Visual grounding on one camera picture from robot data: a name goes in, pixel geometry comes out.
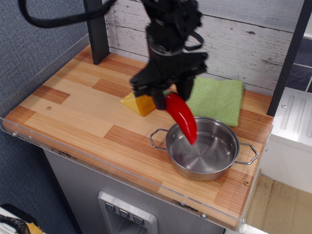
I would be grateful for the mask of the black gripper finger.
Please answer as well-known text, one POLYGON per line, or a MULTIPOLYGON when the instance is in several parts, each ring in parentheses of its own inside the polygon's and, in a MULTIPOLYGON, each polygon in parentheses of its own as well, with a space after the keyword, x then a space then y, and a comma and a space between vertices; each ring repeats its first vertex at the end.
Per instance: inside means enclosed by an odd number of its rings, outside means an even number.
POLYGON ((180 78, 175 83, 178 94, 183 100, 188 100, 194 85, 194 77, 180 78))
POLYGON ((166 101, 164 91, 166 87, 152 87, 151 88, 151 97, 153 102, 158 110, 165 110, 166 109, 166 101))

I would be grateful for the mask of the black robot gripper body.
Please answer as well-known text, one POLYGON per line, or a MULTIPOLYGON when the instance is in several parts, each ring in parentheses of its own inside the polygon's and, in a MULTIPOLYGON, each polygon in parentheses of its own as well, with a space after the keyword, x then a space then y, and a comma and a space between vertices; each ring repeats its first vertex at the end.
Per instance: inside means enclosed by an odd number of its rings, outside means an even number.
POLYGON ((206 71, 206 52, 166 52, 158 45, 148 45, 148 64, 131 80, 135 97, 151 96, 152 87, 166 87, 176 84, 180 78, 190 78, 206 71))

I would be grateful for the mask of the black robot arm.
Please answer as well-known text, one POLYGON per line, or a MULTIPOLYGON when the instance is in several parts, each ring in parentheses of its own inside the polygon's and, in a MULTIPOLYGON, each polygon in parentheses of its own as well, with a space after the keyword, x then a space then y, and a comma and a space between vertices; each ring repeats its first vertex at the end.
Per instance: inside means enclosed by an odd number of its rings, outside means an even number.
POLYGON ((143 5, 151 20, 146 27, 149 61, 130 85, 136 97, 150 96, 164 110, 165 90, 175 84, 186 101, 195 77, 207 70, 208 53, 199 51, 204 39, 195 31, 202 13, 196 0, 145 0, 143 5))

